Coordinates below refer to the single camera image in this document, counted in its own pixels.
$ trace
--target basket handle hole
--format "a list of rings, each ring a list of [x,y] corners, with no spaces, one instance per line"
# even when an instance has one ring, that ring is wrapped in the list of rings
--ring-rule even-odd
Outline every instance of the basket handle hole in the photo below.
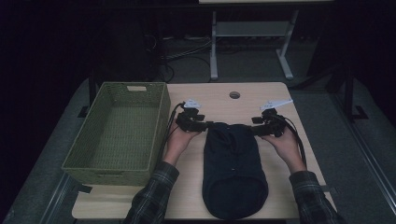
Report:
[[[128,91],[147,91],[145,86],[127,86]]]
[[[122,173],[103,173],[103,174],[96,174],[98,177],[123,177]]]

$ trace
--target dark background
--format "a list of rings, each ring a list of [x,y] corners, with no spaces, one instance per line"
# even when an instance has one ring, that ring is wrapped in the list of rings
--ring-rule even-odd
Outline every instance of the dark background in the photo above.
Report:
[[[208,11],[199,17],[186,11],[142,16],[126,10],[87,12],[81,5],[103,7],[105,1],[81,2],[0,0],[0,219],[83,80],[95,74],[99,84],[113,79],[150,81],[157,76],[161,62],[155,55],[161,48],[147,52],[152,43],[145,34],[158,36],[158,28],[175,37],[210,32],[199,25],[210,22]],[[396,124],[395,4],[352,2],[336,1],[324,28],[310,20],[315,10],[303,10],[293,38],[318,38],[315,29],[322,30],[307,75],[342,63]],[[160,24],[152,19],[156,17]]]

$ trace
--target gray carpet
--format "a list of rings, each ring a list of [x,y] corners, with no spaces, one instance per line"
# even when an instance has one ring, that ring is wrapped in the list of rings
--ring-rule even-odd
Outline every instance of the gray carpet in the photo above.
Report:
[[[292,71],[296,71],[293,81],[286,80],[282,75],[273,51],[276,44],[263,45],[260,50],[220,54],[218,82],[282,81],[287,85],[294,85],[305,79],[304,74],[310,62],[313,43],[293,43],[290,46],[288,59]],[[178,49],[177,43],[174,43],[173,47],[171,44],[169,46],[174,51],[186,48],[184,44],[180,44],[182,47]],[[194,56],[207,59],[208,53]],[[209,80],[209,67],[202,60],[186,58],[170,62],[169,65],[175,71],[171,83],[199,83]],[[339,105],[334,100],[336,96],[324,91],[325,83],[326,78],[304,91],[290,93],[339,213],[351,224],[396,223],[396,216],[390,210],[369,164],[363,158],[359,143],[338,109]],[[375,106],[368,91],[359,83],[356,85],[354,100],[355,105],[361,105],[369,116],[367,120],[357,120],[355,125],[373,150],[390,182],[396,186],[396,132]],[[82,124],[83,119],[78,118],[78,113],[88,102],[88,85],[85,81],[64,111],[34,170],[13,204],[8,220],[4,223],[120,222],[74,220],[71,209],[79,186],[74,180],[70,180],[63,191],[55,191],[59,182],[67,179],[60,167]]]

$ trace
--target person's left hand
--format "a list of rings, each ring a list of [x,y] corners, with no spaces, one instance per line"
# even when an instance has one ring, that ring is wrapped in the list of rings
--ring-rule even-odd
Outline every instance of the person's left hand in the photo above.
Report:
[[[189,145],[190,140],[200,133],[184,132],[175,122],[173,122],[169,134],[167,149],[163,157],[163,161],[175,166],[181,153],[183,153]]]

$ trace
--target green woven basket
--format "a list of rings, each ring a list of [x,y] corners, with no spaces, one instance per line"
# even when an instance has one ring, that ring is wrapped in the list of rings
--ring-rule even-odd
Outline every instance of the green woven basket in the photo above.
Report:
[[[161,156],[165,83],[104,82],[63,164],[82,184],[144,186]]]

